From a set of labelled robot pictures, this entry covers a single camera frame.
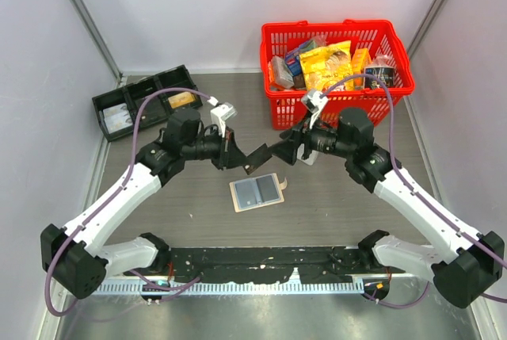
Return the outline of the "dark card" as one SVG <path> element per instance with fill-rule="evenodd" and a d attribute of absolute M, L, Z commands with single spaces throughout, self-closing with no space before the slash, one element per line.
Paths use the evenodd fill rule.
<path fill-rule="evenodd" d="M 147 127 L 156 124 L 167 117 L 166 108 L 159 96 L 150 100 L 141 114 L 140 126 Z"/>

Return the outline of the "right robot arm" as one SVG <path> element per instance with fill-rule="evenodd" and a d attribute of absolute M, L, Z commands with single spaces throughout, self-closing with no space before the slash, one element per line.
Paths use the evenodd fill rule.
<path fill-rule="evenodd" d="M 467 308 L 502 276 L 505 242 L 494 231 L 486 234 L 464 223 L 423 190 L 390 152 L 374 141 L 374 124 L 367 113 L 347 108 L 336 128 L 306 115 L 283 132 L 271 152 L 294 164 L 299 149 L 345 159 L 357 184 L 400 212 L 429 241 L 407 243 L 383 231 L 362 242 L 357 261 L 374 273 L 383 266 L 401 269 L 432 283 L 450 304 Z"/>

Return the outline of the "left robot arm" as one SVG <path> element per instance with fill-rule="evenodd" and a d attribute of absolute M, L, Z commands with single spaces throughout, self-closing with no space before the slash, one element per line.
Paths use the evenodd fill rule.
<path fill-rule="evenodd" d="M 50 224 L 43 229 L 41 260 L 48 277 L 82 300 L 106 277 L 132 269 L 164 273 L 170 248 L 155 235 L 144 233 L 114 246 L 106 242 L 139 205 L 182 172 L 186 162 L 208 160 L 218 170 L 245 166 L 246 156 L 227 126 L 236 113 L 232 105 L 220 104 L 211 110 L 207 127 L 195 109 L 172 114 L 158 138 L 139 150 L 133 165 L 99 199 L 63 227 Z"/>

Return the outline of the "beige card holder wallet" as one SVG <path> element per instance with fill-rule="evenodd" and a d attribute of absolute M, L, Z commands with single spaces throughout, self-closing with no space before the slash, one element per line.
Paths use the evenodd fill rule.
<path fill-rule="evenodd" d="M 229 184 L 236 213 L 284 202 L 283 191 L 288 182 L 280 181 L 277 173 L 233 181 Z"/>

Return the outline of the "black credit card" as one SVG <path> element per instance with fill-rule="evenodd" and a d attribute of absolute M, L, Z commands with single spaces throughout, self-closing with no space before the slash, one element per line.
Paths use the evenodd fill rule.
<path fill-rule="evenodd" d="M 266 143 L 263 143 L 255 151 L 246 156 L 246 163 L 243 166 L 247 175 L 251 175 L 259 167 L 272 158 L 272 152 Z"/>

